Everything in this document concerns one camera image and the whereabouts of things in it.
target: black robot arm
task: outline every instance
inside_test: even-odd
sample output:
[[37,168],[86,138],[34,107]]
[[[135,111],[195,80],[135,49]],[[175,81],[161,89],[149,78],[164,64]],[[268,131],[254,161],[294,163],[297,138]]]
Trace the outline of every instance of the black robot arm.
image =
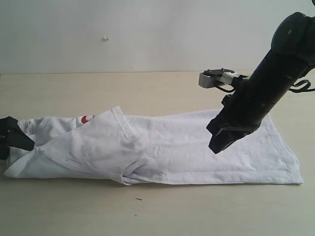
[[[315,68],[315,18],[300,12],[287,17],[277,28],[271,49],[248,77],[231,70],[207,70],[200,74],[204,88],[229,84],[234,92],[224,97],[221,112],[210,121],[207,129],[212,137],[209,148],[214,153],[256,131],[262,119],[288,91],[304,92],[308,80],[295,82]],[[305,84],[301,89],[293,89]]]

